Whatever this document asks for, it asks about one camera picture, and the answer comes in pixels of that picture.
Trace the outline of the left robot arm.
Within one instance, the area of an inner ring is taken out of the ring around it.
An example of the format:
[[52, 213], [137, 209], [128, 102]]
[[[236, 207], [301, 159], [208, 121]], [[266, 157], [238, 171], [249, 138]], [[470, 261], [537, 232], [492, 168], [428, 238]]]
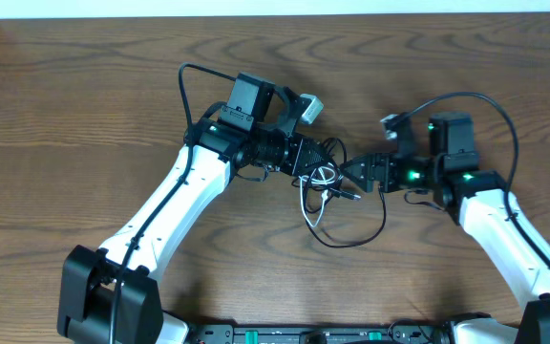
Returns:
[[297, 94], [240, 73], [229, 99], [191, 123], [164, 181], [98, 249], [76, 246], [61, 278], [57, 332], [74, 343], [182, 343], [189, 325], [163, 310], [159, 284], [175, 251], [240, 169], [252, 165], [302, 177], [328, 155], [297, 133], [323, 110]]

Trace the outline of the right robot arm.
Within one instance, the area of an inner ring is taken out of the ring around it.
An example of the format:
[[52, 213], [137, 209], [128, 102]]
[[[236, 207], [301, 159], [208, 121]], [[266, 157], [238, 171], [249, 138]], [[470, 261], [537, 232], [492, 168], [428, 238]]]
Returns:
[[522, 310], [514, 328], [483, 313], [463, 314], [434, 328], [431, 343], [550, 343], [550, 245], [524, 215], [516, 196], [494, 170], [479, 167], [471, 116], [444, 112], [428, 122], [430, 154], [415, 151], [412, 124], [397, 115], [382, 120], [392, 153], [372, 153], [343, 164], [363, 191], [427, 189], [434, 207], [474, 238], [496, 266]]

